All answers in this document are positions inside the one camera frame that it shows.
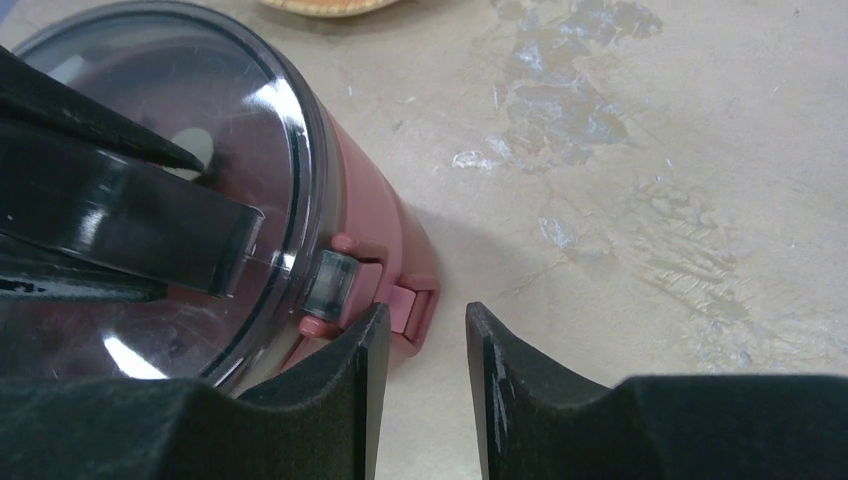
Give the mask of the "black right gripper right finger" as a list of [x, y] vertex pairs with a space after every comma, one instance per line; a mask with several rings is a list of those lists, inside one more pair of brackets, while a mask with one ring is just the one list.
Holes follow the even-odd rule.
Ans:
[[843, 479], [847, 381], [642, 375], [606, 387], [466, 309], [486, 479]]

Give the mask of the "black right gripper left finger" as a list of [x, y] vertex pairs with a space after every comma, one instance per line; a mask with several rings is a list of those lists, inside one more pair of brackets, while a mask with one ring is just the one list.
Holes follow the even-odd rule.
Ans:
[[371, 479], [390, 312], [237, 398], [192, 380], [5, 380], [5, 479]]

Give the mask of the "dark red steel lunch pot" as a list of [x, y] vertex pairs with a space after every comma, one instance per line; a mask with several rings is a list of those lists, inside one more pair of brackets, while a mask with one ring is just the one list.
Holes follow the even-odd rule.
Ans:
[[397, 197], [401, 267], [390, 290], [391, 346], [402, 359], [417, 355], [427, 338], [441, 293], [436, 255], [423, 226]]

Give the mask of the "glass lid with red clasp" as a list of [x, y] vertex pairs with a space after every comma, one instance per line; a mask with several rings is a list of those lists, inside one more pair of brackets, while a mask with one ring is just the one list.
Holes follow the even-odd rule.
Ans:
[[238, 394], [280, 372], [341, 217], [335, 119], [303, 76], [183, 2], [92, 9], [11, 52], [204, 170], [1, 118], [1, 240], [167, 286], [143, 303], [1, 298], [2, 375], [198, 378]]

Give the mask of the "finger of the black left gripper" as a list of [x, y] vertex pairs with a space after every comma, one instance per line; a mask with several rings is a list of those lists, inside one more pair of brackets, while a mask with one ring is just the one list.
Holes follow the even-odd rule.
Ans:
[[143, 303], [164, 298], [157, 281], [101, 267], [13, 238], [1, 240], [1, 298], [13, 301]]
[[1, 49], [1, 118], [154, 165], [204, 170], [195, 155]]

